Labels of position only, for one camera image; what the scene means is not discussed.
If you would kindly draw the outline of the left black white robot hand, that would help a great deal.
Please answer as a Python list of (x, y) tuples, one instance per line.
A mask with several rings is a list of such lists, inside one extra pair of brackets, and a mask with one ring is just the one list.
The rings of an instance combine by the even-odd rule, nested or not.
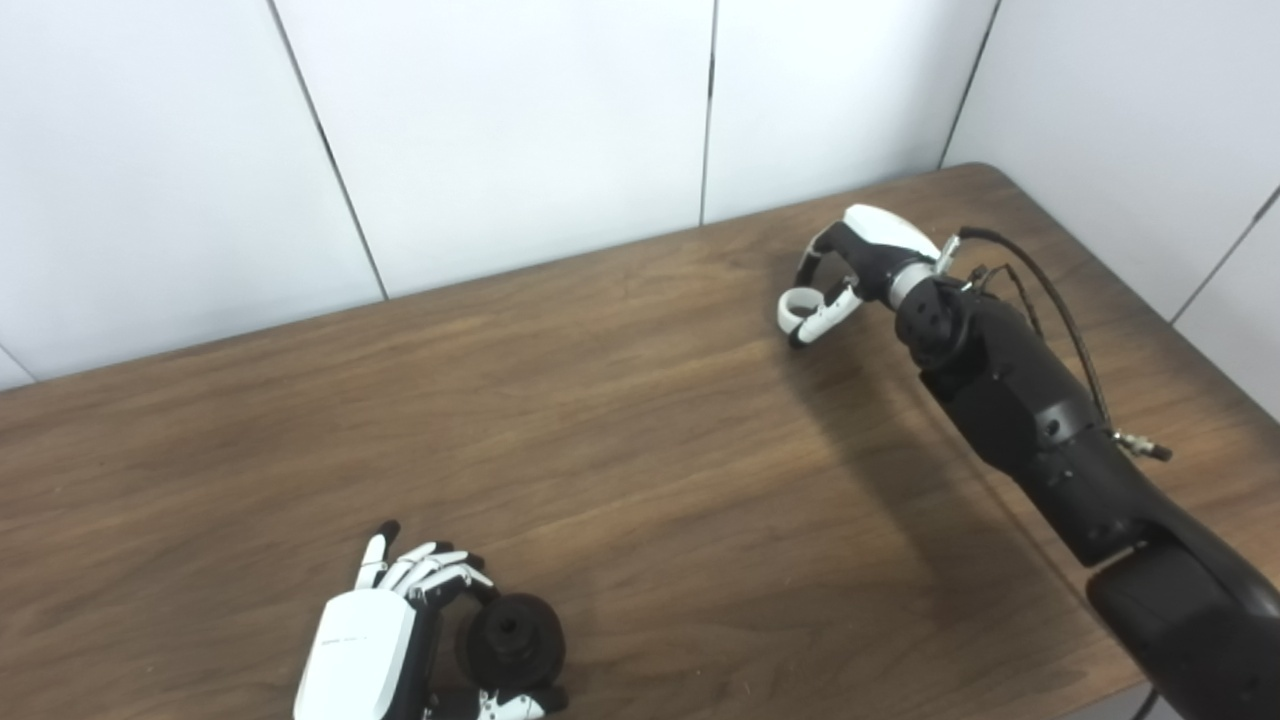
[[(556, 610), (503, 593), (484, 559), (429, 541), (390, 556), (397, 520), (367, 541), (352, 587), (329, 598), (303, 664), (297, 719), (544, 719), (570, 706)], [(433, 684), (445, 610), (471, 598), (456, 660), (466, 685)]]

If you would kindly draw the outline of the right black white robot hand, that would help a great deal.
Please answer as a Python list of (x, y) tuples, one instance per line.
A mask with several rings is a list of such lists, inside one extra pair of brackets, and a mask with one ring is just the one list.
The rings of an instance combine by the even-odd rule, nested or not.
[[(815, 286), (827, 258), (847, 272), (826, 291)], [(850, 318), (865, 304), (899, 309), (918, 284), (941, 274), (943, 254), (913, 223), (865, 204), (810, 238), (794, 279), (777, 302), (776, 316), (788, 345), (804, 348)]]

